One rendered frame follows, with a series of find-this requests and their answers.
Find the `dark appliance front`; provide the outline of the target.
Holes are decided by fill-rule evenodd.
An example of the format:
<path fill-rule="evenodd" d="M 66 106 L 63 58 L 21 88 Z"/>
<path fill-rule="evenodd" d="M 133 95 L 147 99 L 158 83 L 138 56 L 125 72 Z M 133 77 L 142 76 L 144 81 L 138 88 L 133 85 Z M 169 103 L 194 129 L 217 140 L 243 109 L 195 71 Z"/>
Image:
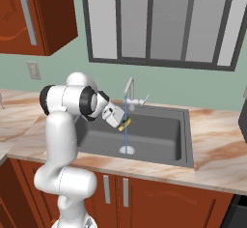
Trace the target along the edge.
<path fill-rule="evenodd" d="M 247 228 L 247 196 L 235 194 L 220 228 Z"/>

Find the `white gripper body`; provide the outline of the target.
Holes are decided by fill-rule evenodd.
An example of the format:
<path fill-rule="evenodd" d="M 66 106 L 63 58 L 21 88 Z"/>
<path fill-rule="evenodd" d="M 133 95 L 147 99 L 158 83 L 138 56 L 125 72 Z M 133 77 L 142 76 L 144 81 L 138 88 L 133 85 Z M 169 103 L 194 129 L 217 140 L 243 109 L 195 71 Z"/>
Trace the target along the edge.
<path fill-rule="evenodd" d="M 120 125 L 124 117 L 124 111 L 113 102 L 109 102 L 102 111 L 102 119 L 112 128 Z"/>

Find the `black appliance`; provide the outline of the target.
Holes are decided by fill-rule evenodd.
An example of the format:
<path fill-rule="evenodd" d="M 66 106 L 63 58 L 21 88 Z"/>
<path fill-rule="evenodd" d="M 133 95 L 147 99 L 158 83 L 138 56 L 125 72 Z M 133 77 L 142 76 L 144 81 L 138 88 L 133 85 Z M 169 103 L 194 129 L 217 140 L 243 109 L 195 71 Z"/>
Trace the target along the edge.
<path fill-rule="evenodd" d="M 239 115 L 238 125 L 244 136 L 247 136 L 247 99 L 244 101 L 242 110 Z"/>

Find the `dark grey sink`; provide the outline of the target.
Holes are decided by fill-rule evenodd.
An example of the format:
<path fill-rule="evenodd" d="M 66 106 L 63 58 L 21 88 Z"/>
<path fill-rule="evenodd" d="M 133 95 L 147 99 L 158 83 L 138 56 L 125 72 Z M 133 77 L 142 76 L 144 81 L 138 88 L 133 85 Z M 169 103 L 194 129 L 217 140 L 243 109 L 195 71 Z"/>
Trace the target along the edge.
<path fill-rule="evenodd" d="M 87 122 L 74 118 L 78 151 L 193 168 L 189 111 L 172 107 L 137 106 L 128 111 L 131 124 L 112 128 L 101 116 Z"/>

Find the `red-brown base cupboard door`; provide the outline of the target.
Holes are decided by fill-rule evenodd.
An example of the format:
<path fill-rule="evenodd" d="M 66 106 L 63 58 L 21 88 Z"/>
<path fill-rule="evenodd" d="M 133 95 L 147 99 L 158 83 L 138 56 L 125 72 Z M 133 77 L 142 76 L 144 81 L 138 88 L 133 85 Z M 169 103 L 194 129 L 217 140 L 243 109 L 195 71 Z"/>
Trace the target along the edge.
<path fill-rule="evenodd" d="M 34 186 L 34 175 L 41 167 L 38 162 L 11 158 L 11 164 L 19 180 L 38 228 L 50 228 L 59 217 L 58 197 L 43 193 Z M 88 213 L 95 219 L 98 228 L 118 228 L 115 177 L 109 176 L 111 204 L 105 203 L 102 173 L 96 172 L 95 194 L 85 200 Z"/>
<path fill-rule="evenodd" d="M 233 195 L 197 187 L 128 179 L 128 208 L 123 178 L 116 178 L 118 228 L 220 228 Z"/>

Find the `red-brown wall cupboard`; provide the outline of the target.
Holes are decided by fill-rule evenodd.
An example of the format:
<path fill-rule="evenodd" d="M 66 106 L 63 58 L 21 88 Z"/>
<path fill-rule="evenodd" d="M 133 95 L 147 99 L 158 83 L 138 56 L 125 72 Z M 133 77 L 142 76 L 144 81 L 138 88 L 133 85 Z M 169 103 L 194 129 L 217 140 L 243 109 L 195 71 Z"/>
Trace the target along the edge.
<path fill-rule="evenodd" d="M 28 0 L 37 37 L 30 43 L 20 0 L 0 0 L 0 53 L 50 56 L 77 37 L 73 0 Z"/>

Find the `silver tap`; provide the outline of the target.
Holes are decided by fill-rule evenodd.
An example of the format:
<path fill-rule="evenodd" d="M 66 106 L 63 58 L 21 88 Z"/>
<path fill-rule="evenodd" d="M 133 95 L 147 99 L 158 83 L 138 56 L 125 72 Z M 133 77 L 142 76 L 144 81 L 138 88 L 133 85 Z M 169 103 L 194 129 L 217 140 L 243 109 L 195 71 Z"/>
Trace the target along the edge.
<path fill-rule="evenodd" d="M 127 105 L 130 111 L 133 111 L 136 106 L 144 105 L 149 96 L 146 96 L 144 100 L 137 100 L 134 98 L 134 78 L 130 77 L 126 83 L 123 91 L 124 103 Z"/>

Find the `yellow green sponge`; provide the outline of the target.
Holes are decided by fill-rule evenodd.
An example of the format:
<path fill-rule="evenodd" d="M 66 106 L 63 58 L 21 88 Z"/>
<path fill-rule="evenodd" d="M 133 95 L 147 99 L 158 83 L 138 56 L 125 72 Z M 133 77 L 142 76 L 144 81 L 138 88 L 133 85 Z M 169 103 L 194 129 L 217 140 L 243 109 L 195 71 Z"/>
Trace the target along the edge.
<path fill-rule="evenodd" d="M 131 118 L 127 117 L 125 120 L 123 120 L 120 125 L 118 126 L 119 131 L 123 131 L 125 128 L 127 128 L 131 124 Z"/>

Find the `red-brown corner cupboard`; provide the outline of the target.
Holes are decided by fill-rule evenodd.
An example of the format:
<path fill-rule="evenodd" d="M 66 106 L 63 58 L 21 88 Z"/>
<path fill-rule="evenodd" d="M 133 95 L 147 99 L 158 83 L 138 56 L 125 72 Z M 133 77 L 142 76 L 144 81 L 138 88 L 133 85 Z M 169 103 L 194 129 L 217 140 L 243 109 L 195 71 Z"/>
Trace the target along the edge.
<path fill-rule="evenodd" d="M 0 166 L 0 228 L 38 228 L 8 159 Z"/>

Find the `grey wall socket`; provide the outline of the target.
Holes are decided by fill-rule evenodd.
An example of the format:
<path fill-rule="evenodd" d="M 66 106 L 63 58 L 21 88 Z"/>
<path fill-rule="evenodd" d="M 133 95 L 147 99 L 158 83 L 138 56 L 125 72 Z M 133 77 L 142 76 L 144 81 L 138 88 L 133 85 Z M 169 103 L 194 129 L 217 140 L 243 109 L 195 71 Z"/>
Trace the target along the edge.
<path fill-rule="evenodd" d="M 28 71 L 30 73 L 30 77 L 35 80 L 41 80 L 41 74 L 39 65 L 37 62 L 27 62 Z"/>

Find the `dark framed window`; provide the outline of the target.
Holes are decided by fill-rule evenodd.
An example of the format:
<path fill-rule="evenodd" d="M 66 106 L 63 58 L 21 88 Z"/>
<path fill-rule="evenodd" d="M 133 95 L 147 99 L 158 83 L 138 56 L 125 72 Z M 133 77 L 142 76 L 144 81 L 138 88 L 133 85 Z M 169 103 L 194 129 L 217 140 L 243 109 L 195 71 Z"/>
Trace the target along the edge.
<path fill-rule="evenodd" d="M 83 0 L 91 62 L 234 71 L 247 0 Z"/>

